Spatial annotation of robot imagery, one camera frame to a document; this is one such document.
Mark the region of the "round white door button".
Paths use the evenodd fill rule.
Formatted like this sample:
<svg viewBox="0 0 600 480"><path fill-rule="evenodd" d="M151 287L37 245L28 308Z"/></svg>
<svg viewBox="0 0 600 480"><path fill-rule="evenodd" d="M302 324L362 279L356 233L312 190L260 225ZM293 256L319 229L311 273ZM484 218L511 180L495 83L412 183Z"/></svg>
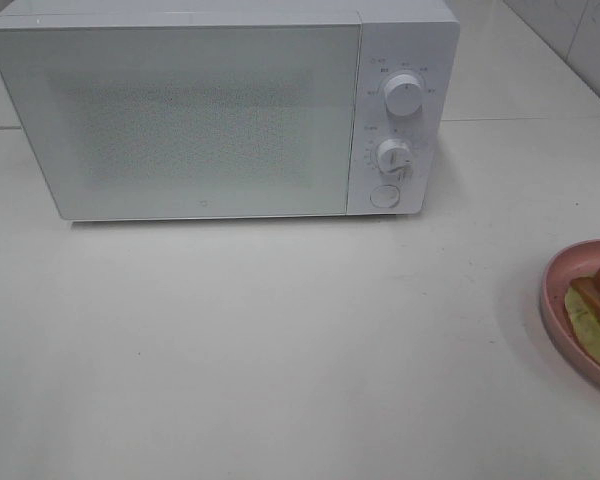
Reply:
<svg viewBox="0 0 600 480"><path fill-rule="evenodd" d="M371 192L370 201L376 208L394 208L400 202L400 190L394 185L381 185Z"/></svg>

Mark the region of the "white lower timer knob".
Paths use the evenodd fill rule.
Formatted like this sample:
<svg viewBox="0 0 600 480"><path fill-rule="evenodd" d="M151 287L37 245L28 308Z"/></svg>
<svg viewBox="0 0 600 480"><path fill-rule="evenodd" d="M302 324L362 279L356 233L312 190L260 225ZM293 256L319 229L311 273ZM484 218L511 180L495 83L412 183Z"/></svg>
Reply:
<svg viewBox="0 0 600 480"><path fill-rule="evenodd" d="M381 173L399 175L411 167L414 156L409 143L402 139L387 139L376 149L376 163Z"/></svg>

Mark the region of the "white upper power knob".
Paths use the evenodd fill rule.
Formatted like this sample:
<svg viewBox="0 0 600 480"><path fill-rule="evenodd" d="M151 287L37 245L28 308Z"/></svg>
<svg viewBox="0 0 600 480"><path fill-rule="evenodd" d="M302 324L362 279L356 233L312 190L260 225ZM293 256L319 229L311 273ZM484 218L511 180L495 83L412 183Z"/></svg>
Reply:
<svg viewBox="0 0 600 480"><path fill-rule="evenodd" d="M386 109L396 117L409 117L422 106L422 82L411 73L391 76L385 82L382 93Z"/></svg>

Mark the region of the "pink round plate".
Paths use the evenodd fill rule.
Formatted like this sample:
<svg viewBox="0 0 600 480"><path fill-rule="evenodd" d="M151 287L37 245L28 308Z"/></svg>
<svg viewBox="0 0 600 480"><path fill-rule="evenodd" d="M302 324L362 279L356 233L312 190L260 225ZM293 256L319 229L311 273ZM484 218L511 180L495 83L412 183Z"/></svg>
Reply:
<svg viewBox="0 0 600 480"><path fill-rule="evenodd" d="M584 379L600 390L600 365L582 349L572 331L564 298L570 282L600 268L600 239L570 245L547 264L540 284L542 323L554 347Z"/></svg>

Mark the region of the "white microwave oven body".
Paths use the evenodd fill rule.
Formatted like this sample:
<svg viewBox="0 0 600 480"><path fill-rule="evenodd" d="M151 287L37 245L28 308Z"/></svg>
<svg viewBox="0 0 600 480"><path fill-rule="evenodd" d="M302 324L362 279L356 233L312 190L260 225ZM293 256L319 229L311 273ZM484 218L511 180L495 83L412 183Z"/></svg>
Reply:
<svg viewBox="0 0 600 480"><path fill-rule="evenodd" d="M417 213L424 201L460 33L458 20L442 1L15 1L0 12L0 30L339 25L360 29L345 211L186 219ZM422 82L422 106L409 117L396 117L385 106L382 88L397 73L411 73ZM406 140L414 156L411 167L399 175L381 173L376 163L378 145L391 138ZM381 185L399 188L396 207L372 205L370 194Z"/></svg>

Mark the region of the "white microwave door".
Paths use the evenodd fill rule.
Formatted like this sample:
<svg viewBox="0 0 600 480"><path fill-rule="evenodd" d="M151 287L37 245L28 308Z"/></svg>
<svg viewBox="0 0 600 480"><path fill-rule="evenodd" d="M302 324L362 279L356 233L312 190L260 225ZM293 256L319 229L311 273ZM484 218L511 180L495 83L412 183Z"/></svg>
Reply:
<svg viewBox="0 0 600 480"><path fill-rule="evenodd" d="M356 25L0 30L62 218L341 214Z"/></svg>

